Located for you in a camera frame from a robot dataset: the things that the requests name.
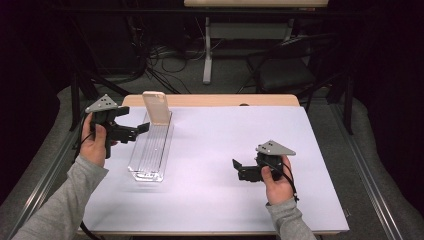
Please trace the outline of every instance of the triangular metal bracket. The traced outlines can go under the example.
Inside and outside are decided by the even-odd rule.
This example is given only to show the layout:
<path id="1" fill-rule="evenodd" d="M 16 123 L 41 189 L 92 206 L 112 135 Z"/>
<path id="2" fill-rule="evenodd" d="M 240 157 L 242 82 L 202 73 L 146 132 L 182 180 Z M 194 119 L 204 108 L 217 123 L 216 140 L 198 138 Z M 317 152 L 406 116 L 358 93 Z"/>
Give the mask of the triangular metal bracket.
<path id="1" fill-rule="evenodd" d="M 296 155 L 296 152 L 284 147 L 283 145 L 273 141 L 269 140 L 268 142 L 264 144 L 258 145 L 258 148 L 256 148 L 256 151 L 263 153 L 265 155 Z"/>
<path id="2" fill-rule="evenodd" d="M 86 113 L 91 112 L 100 112 L 111 109 L 118 108 L 118 104 L 112 100 L 107 94 L 97 100 L 95 103 L 91 104 L 88 108 L 85 109 Z"/>

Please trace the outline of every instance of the transparent plastic holder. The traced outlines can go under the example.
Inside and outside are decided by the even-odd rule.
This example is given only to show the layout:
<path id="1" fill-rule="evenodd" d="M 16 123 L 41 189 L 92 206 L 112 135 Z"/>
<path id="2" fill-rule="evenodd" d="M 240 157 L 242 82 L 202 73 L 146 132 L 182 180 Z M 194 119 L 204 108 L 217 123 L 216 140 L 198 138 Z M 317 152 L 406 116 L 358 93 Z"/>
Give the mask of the transparent plastic holder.
<path id="1" fill-rule="evenodd" d="M 144 123 L 149 121 L 146 114 Z M 173 129 L 171 112 L 168 125 L 150 124 L 147 133 L 138 135 L 128 164 L 128 170 L 136 181 L 163 181 Z"/>

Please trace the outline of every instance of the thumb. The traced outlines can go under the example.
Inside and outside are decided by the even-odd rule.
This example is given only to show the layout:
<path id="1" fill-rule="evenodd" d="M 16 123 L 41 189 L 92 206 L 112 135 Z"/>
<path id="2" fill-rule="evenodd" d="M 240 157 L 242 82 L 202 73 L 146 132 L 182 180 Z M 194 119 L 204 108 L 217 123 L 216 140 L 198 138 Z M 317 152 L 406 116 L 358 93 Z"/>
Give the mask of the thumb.
<path id="1" fill-rule="evenodd" d="M 271 170 L 268 166 L 265 166 L 261 169 L 261 175 L 267 188 L 273 187 L 275 185 L 274 179 L 272 179 Z"/>
<path id="2" fill-rule="evenodd" d="M 96 139 L 94 139 L 94 144 L 98 147 L 105 147 L 106 142 L 106 129 L 100 125 L 96 124 Z"/>

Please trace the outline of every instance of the gray sweatshirt sleeve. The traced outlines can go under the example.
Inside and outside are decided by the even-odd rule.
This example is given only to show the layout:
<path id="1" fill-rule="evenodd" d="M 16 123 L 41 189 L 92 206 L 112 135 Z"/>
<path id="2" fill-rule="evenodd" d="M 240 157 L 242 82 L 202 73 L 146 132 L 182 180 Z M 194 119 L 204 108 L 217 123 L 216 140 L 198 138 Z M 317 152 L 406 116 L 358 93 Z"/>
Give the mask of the gray sweatshirt sleeve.
<path id="1" fill-rule="evenodd" d="M 302 212 L 296 207 L 294 198 L 276 205 L 266 205 L 274 228 L 281 240 L 315 240 L 311 229 L 302 220 Z"/>
<path id="2" fill-rule="evenodd" d="M 73 239 L 85 206 L 108 170 L 78 156 L 68 179 L 13 239 Z"/>

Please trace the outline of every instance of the human hand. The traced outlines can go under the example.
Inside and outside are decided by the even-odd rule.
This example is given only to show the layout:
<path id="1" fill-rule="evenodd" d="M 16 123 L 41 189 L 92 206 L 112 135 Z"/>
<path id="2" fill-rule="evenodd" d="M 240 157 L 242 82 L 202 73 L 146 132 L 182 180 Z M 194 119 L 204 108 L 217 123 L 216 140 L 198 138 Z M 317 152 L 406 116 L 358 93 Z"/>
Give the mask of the human hand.
<path id="1" fill-rule="evenodd" d="M 291 165 L 287 156 L 282 156 L 282 162 L 290 168 L 283 166 L 284 173 L 293 179 L 291 176 Z M 290 185 L 289 181 L 285 177 L 281 177 L 279 180 L 274 181 L 272 179 L 271 169 L 268 166 L 265 166 L 261 169 L 262 178 L 264 180 L 266 186 L 266 197 L 268 198 L 268 202 L 270 205 L 276 205 L 282 202 L 285 202 L 293 197 L 293 189 Z"/>
<path id="2" fill-rule="evenodd" d="M 96 133 L 90 131 L 90 122 L 93 118 L 93 113 L 88 114 L 87 118 L 84 121 L 81 134 L 81 150 L 80 154 L 88 161 L 103 167 L 105 165 L 106 158 L 106 129 L 100 125 L 96 124 Z"/>

